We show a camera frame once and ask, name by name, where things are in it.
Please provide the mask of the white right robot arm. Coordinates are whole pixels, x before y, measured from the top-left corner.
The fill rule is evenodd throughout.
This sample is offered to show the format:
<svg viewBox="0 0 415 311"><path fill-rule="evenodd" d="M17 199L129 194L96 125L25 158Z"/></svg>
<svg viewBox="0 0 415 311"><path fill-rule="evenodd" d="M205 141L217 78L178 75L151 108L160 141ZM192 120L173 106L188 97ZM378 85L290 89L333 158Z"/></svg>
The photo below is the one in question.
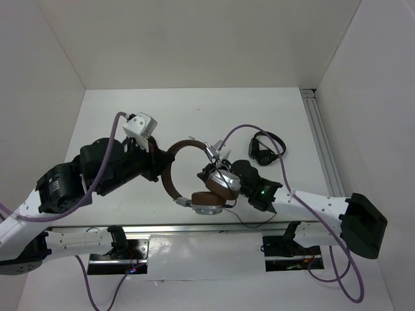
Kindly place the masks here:
<svg viewBox="0 0 415 311"><path fill-rule="evenodd" d="M283 247L290 254L303 248L332 245L340 238L354 254L377 259L387 227L386 217L363 194L350 197L329 197L295 189L262 178L247 160L230 166L208 164L197 174L207 188L237 191L249 205L261 212L293 214L318 225L298 224L283 238Z"/></svg>

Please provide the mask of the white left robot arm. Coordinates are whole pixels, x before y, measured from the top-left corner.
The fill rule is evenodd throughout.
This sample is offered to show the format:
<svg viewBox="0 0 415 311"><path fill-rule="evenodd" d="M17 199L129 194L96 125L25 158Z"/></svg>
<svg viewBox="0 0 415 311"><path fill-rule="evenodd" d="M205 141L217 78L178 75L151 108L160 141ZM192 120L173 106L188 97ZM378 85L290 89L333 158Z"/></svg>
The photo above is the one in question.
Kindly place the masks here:
<svg viewBox="0 0 415 311"><path fill-rule="evenodd" d="M148 147L140 148L134 138L98 139L83 146L71 162L45 173L21 207L1 223L1 275L21 275L47 260L85 253L111 259L126 255L130 246L120 225L85 233L49 228L55 216L91 205L93 193L105 196L138 176L157 182L174 157L154 139Z"/></svg>

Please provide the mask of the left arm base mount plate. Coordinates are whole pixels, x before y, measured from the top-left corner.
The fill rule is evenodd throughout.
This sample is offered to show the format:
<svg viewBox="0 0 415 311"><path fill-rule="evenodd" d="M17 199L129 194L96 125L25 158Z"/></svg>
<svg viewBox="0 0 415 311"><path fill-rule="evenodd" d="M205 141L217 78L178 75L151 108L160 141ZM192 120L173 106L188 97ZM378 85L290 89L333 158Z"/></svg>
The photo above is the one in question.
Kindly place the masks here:
<svg viewBox="0 0 415 311"><path fill-rule="evenodd" d="M128 249L111 257L91 254L88 260L88 275L144 275L148 270L148 251L150 237L131 235L127 237Z"/></svg>

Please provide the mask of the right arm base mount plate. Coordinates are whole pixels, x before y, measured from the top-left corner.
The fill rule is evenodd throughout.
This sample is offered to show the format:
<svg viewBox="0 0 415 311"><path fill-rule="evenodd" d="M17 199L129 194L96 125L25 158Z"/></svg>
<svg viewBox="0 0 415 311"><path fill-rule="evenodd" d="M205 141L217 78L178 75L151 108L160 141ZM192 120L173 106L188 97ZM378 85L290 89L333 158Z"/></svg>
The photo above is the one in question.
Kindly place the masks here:
<svg viewBox="0 0 415 311"><path fill-rule="evenodd" d="M292 240L282 236L263 236L260 250L265 256L266 272L324 269L320 247L303 248Z"/></svg>

